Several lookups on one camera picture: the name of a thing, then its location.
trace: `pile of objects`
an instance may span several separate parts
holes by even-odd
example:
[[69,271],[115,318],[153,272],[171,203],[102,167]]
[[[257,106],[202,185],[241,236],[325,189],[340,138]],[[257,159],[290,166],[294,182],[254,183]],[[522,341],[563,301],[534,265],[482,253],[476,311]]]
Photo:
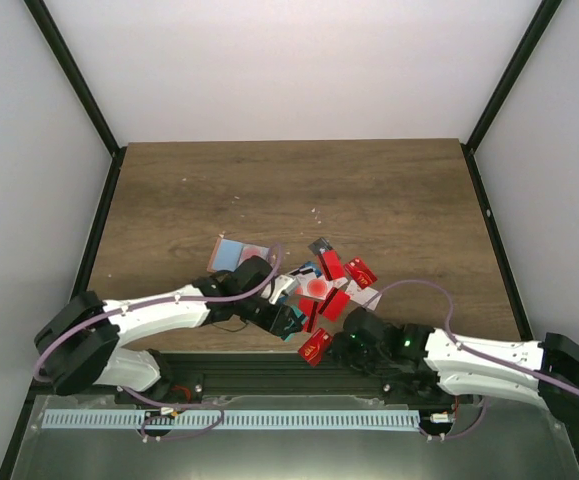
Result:
[[[292,282],[293,288],[285,289],[277,301],[286,302],[290,296],[287,292],[300,296],[298,304],[291,308],[302,325],[302,331],[312,335],[298,353],[310,365],[316,366],[333,341],[332,335],[324,328],[316,329],[318,318],[322,316],[330,322],[336,322],[349,302],[367,310],[375,310],[381,293],[371,288],[378,279],[361,258],[354,257],[343,264],[340,255],[323,237],[309,245],[309,250],[316,257],[317,263],[307,261],[282,275]],[[232,272],[253,256],[273,262],[272,255],[269,248],[221,237],[216,242],[207,270],[214,273]],[[292,336],[293,333],[288,333],[281,338],[286,341]]]

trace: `red card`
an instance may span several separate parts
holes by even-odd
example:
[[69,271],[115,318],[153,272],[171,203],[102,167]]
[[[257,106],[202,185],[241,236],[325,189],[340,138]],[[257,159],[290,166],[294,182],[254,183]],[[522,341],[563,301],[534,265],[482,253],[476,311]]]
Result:
[[351,278],[356,281],[361,289],[368,287],[376,280],[378,280],[378,277],[376,277],[373,272],[369,270],[369,267],[367,267],[365,262],[363,262],[358,257],[354,258],[349,263],[346,263],[345,270],[351,276]]
[[329,250],[328,252],[318,255],[318,259],[322,266],[322,273],[327,280],[331,281],[338,278],[344,278],[345,269],[342,267],[335,250]]
[[307,315],[307,321],[305,322],[302,331],[311,333],[316,326],[316,321],[318,320],[318,308],[320,304],[315,300],[309,298],[302,298],[298,302],[298,309]]
[[331,345],[333,337],[324,328],[319,328],[309,340],[298,349],[298,353],[309,365],[315,367],[322,360],[322,356]]
[[351,297],[338,288],[332,288],[325,298],[325,301],[320,304],[318,313],[332,322],[338,320],[338,317],[349,303]]

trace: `white paper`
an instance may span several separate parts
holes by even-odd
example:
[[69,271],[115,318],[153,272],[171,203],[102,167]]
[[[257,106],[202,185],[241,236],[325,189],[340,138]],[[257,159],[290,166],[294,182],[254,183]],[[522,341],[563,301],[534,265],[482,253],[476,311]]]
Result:
[[342,287],[345,283],[347,283],[347,279],[345,277],[342,278],[337,278],[336,280],[334,280],[333,282],[333,286],[336,288],[340,288]]
[[[378,290],[375,290],[371,287],[366,287],[365,289],[361,289],[360,286],[355,282],[355,280],[351,280],[349,285],[347,286],[347,290],[345,292],[347,295],[351,297],[351,300],[358,305],[364,305],[367,303],[373,296],[378,293]],[[368,310],[375,310],[378,306],[378,302],[382,298],[382,295],[378,295],[374,300],[371,301],[369,305],[367,305]]]

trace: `white wall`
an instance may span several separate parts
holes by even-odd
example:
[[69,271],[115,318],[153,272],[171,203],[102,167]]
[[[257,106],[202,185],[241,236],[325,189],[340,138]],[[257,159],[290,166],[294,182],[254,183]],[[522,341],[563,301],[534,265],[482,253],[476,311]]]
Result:
[[477,160],[531,325],[579,342],[579,2],[563,2]]
[[119,141],[466,140],[539,0],[48,0]]
[[0,2],[0,463],[109,157],[22,1]]

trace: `cable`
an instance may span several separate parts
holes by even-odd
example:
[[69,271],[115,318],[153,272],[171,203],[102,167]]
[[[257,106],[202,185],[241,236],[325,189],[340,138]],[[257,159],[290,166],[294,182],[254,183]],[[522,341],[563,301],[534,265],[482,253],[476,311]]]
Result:
[[376,345],[376,351],[382,357],[382,359],[389,365],[396,367],[399,366],[398,363],[394,362],[391,358],[389,358],[389,355],[387,355],[385,352],[382,351],[382,347],[379,344]]
[[[136,400],[139,400],[142,403],[145,403],[145,404],[150,405],[152,407],[173,408],[175,410],[189,410],[189,409],[204,410],[204,409],[209,409],[209,408],[214,407],[215,409],[217,409],[220,412],[220,417],[218,417],[218,420],[213,422],[211,425],[209,425],[201,430],[198,430],[196,432],[187,434],[187,435],[177,435],[175,437],[160,437],[160,439],[164,440],[164,441],[183,440],[183,439],[188,439],[188,438],[199,437],[200,435],[204,435],[205,433],[216,428],[225,419],[224,409],[216,407],[215,405],[207,405],[207,404],[202,404],[202,403],[163,403],[163,402],[157,402],[156,400],[152,400],[148,397],[145,397],[144,395],[141,395],[140,393],[136,392],[135,390],[133,390],[131,388],[128,388],[128,387],[121,387],[121,388],[125,392],[127,392],[129,395],[131,395],[133,398],[135,398]],[[140,427],[140,433],[142,434],[143,439],[146,439],[148,437],[147,433],[145,432],[145,428],[147,427],[147,425],[149,425],[149,423],[153,422],[157,418],[169,418],[169,417],[167,417],[166,415],[155,415],[153,417],[147,418],[143,422],[142,426]]]
[[488,355],[486,353],[479,352],[478,350],[474,350],[473,348],[471,348],[467,345],[464,345],[456,337],[456,335],[451,331],[451,319],[453,317],[453,311],[454,311],[453,299],[451,298],[451,295],[449,294],[449,292],[447,290],[445,290],[440,285],[437,285],[433,282],[430,282],[428,280],[400,280],[398,282],[394,282],[391,285],[387,285],[382,290],[380,290],[376,295],[374,295],[372,298],[370,298],[369,301],[363,305],[363,308],[366,308],[367,305],[369,305],[374,300],[374,298],[376,298],[378,295],[382,295],[387,290],[389,290],[391,288],[399,287],[402,285],[407,285],[407,284],[426,285],[428,287],[431,287],[431,288],[438,290],[447,298],[447,301],[449,302],[449,311],[447,312],[447,316],[445,317],[444,331],[445,331],[447,337],[449,338],[449,340],[451,340],[451,342],[454,345],[456,345],[458,350],[464,350],[465,352],[468,352],[475,357],[482,358],[483,360],[487,360],[489,362],[495,363],[497,365],[501,365],[503,367],[510,368],[512,370],[516,370],[517,372],[520,372],[520,373],[524,373],[525,375],[529,375],[529,376],[536,378],[538,380],[541,380],[545,383],[549,383],[549,384],[553,385],[554,387],[558,387],[566,392],[569,392],[569,393],[579,397],[579,388],[572,387],[571,385],[563,382],[562,380],[558,380],[557,378],[552,378],[548,375],[545,375],[544,373],[536,372],[534,370],[530,370],[528,368],[521,367],[519,365],[516,365],[515,363],[507,362],[506,360],[501,360],[497,357],[493,357],[493,356]]
[[191,401],[191,390],[189,390],[187,387],[183,387],[182,385],[174,385],[173,387],[171,387],[171,391],[172,392],[181,391],[182,393],[185,394],[187,403]]
[[[215,422],[213,422],[213,423],[212,423],[211,425],[209,425],[208,427],[205,427],[205,428],[203,428],[203,429],[201,429],[201,430],[198,430],[198,431],[195,431],[195,432],[192,432],[192,433],[188,433],[188,434],[185,434],[185,435],[176,435],[175,437],[170,437],[170,436],[168,436],[168,435],[167,435],[167,436],[164,436],[164,437],[156,437],[157,439],[160,439],[160,440],[157,440],[157,441],[171,442],[171,441],[174,441],[174,440],[188,440],[188,439],[190,439],[190,438],[195,438],[195,437],[199,437],[200,435],[204,435],[205,433],[213,430],[214,428],[216,428],[218,425],[220,425],[220,424],[223,422],[223,420],[224,420],[224,418],[225,418],[224,410],[221,410],[220,412],[221,412],[221,415],[220,415],[220,417],[218,418],[218,420],[216,420]],[[166,415],[154,415],[153,417],[148,417],[148,418],[146,418],[145,421],[142,423],[142,425],[140,426],[140,434],[141,434],[141,436],[142,436],[143,442],[144,442],[144,441],[148,441],[148,438],[149,438],[149,435],[147,435],[147,432],[145,431],[146,428],[147,428],[147,426],[148,426],[150,423],[152,423],[152,422],[154,422],[155,420],[160,419],[160,418],[164,418],[164,419],[167,419],[167,420],[169,419],[169,417],[166,416]]]
[[458,421],[458,407],[460,406],[460,400],[456,396],[456,406],[453,409],[453,422],[456,423]]
[[[482,401],[482,408],[480,409],[480,413],[478,414],[478,418],[469,426],[469,428],[463,430],[460,433],[456,433],[455,435],[445,435],[444,437],[440,437],[441,441],[445,440],[458,440],[459,438],[466,437],[470,433],[472,433],[478,426],[482,423],[485,418],[485,414],[487,413],[487,407],[489,406],[489,399],[485,397]],[[425,432],[421,427],[418,427],[418,430],[422,435],[427,437],[428,439],[432,439],[433,435],[428,434]]]
[[[265,277],[265,279],[258,286],[252,288],[248,292],[241,293],[239,295],[233,295],[230,297],[189,296],[189,297],[179,297],[178,299],[176,299],[175,294],[173,294],[170,297],[160,297],[160,298],[154,298],[151,300],[144,300],[142,302],[134,303],[133,305],[129,305],[127,307],[126,311],[132,312],[134,310],[139,310],[141,308],[151,307],[153,305],[161,305],[161,304],[165,304],[165,303],[174,303],[174,302],[175,303],[177,303],[177,302],[229,303],[229,302],[237,302],[238,300],[242,300],[242,299],[245,299],[245,298],[250,297],[252,295],[255,295],[260,290],[265,288],[267,286],[267,284],[273,280],[273,278],[278,273],[278,270],[280,269],[280,263],[281,263],[281,258],[282,258],[282,246],[279,243],[277,243],[277,244],[273,245],[271,248],[272,249],[275,248],[278,251],[278,253],[276,255],[276,263],[274,263],[269,275],[267,275]],[[123,308],[116,308],[113,310],[109,310],[108,312],[102,312],[98,315],[95,315],[95,316],[85,320],[82,323],[79,323],[75,327],[70,328],[65,333],[60,335],[56,340],[54,340],[53,343],[51,343],[51,345],[49,345],[45,349],[44,352],[42,352],[42,354],[40,355],[40,357],[36,361],[36,364],[33,367],[33,377],[39,382],[44,382],[44,383],[50,382],[51,379],[49,377],[45,377],[44,375],[41,375],[40,370],[44,367],[44,364],[47,361],[47,358],[49,358],[49,356],[60,345],[62,345],[67,340],[69,340],[76,333],[79,333],[79,332],[85,330],[86,328],[89,328],[90,326],[92,326],[92,325],[94,325],[102,320],[105,320],[109,317],[113,317],[114,315],[119,315],[119,314],[124,313],[124,312],[125,312],[125,310],[123,310]]]
[[210,323],[209,325],[213,325],[214,327],[216,327],[218,330],[222,330],[223,332],[229,332],[229,333],[238,333],[243,331],[245,328],[247,328],[249,326],[249,322],[245,323],[242,327],[238,327],[238,328],[234,328],[233,330],[230,330],[228,328],[225,327],[219,327],[217,324],[215,323]]

